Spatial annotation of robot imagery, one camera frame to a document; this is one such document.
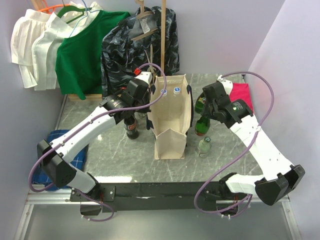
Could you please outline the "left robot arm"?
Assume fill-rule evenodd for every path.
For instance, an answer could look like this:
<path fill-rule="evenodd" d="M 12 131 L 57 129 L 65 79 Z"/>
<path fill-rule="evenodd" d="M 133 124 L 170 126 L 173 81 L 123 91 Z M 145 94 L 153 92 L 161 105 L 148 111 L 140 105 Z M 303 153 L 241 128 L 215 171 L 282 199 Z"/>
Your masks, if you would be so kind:
<path fill-rule="evenodd" d="M 140 110 L 150 107 L 150 86 L 152 76 L 142 72 L 129 81 L 127 86 L 107 96 L 86 117 L 62 136 L 37 144 L 40 167 L 57 188 L 70 187 L 82 192 L 88 201 L 100 195 L 100 184 L 90 174 L 72 165 L 76 155 L 99 134 L 113 128 Z"/>

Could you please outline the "cream canvas tote bag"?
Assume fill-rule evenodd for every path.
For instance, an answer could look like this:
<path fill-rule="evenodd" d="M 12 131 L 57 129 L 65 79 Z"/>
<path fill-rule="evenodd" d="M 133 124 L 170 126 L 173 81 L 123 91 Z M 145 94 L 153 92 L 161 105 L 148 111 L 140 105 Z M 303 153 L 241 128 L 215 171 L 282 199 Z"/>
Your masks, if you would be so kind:
<path fill-rule="evenodd" d="M 155 136 L 156 160 L 184 159 L 194 114 L 192 88 L 185 74 L 167 76 L 166 82 L 167 96 L 149 107 L 147 129 L 152 130 Z M 175 87 L 181 89 L 178 96 L 174 96 Z"/>

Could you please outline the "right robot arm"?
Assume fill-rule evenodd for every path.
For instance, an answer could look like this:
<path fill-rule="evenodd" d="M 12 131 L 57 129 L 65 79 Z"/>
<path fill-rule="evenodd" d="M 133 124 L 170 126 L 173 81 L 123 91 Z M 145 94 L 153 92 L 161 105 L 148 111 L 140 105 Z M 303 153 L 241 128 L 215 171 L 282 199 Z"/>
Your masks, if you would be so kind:
<path fill-rule="evenodd" d="M 203 87 L 205 103 L 201 114 L 225 124 L 237 135 L 258 163 L 262 174 L 228 174 L 219 181 L 220 196 L 231 199 L 236 193 L 251 194 L 272 206 L 297 187 L 305 170 L 299 164 L 293 165 L 277 149 L 244 100 L 230 100 L 232 88 L 233 84 L 228 80 Z"/>

